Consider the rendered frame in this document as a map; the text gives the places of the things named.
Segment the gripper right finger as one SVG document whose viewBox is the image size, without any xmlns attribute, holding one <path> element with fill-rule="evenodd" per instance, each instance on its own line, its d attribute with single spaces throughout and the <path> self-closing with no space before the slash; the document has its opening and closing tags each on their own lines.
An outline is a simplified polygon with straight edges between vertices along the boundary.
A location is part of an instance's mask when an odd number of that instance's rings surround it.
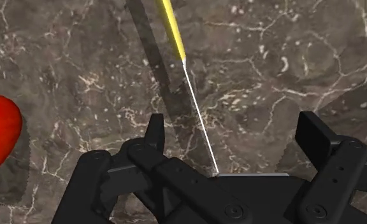
<svg viewBox="0 0 367 224">
<path fill-rule="evenodd" d="M 317 173 L 287 207 L 284 224 L 367 224 L 351 204 L 357 191 L 367 192 L 367 145 L 336 134 L 311 111 L 300 112 L 295 140 Z"/>
</svg>

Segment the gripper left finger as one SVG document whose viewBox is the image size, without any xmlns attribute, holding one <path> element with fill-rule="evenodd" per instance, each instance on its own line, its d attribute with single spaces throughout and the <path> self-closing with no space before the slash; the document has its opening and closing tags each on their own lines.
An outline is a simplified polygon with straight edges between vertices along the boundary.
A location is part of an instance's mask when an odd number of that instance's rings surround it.
<svg viewBox="0 0 367 224">
<path fill-rule="evenodd" d="M 250 208 L 176 157 L 164 156 L 164 117 L 150 117 L 144 137 L 111 155 L 82 154 L 52 224 L 113 224 L 118 197 L 136 196 L 160 224 L 252 224 Z"/>
</svg>

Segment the yellow-handled knife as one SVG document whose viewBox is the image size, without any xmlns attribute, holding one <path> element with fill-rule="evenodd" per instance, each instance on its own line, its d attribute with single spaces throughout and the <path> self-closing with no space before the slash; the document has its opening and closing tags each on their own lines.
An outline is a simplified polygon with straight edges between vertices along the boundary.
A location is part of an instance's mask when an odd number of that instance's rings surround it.
<svg viewBox="0 0 367 224">
<path fill-rule="evenodd" d="M 205 138 L 205 144 L 208 148 L 208 154 L 210 156 L 211 162 L 212 162 L 212 175 L 218 176 L 220 174 L 219 167 L 217 165 L 215 155 L 208 137 L 208 133 L 204 124 L 204 120 L 201 114 L 201 111 L 198 106 L 198 102 L 194 93 L 194 89 L 192 87 L 189 73 L 187 70 L 187 56 L 184 48 L 184 43 L 182 41 L 182 37 L 178 28 L 178 23 L 176 21 L 176 17 L 174 14 L 174 9 L 172 7 L 171 0 L 155 0 L 155 3 L 160 11 L 161 19 L 164 25 L 164 29 L 166 31 L 166 34 L 168 36 L 170 45 L 172 49 L 174 50 L 176 56 L 181 60 L 183 65 L 183 71 L 185 74 L 185 79 L 188 84 L 188 88 L 190 91 L 190 95 L 193 101 L 193 105 L 196 109 L 197 117 L 199 119 L 199 124 L 201 126 L 201 130 L 203 131 L 203 135 Z"/>
</svg>

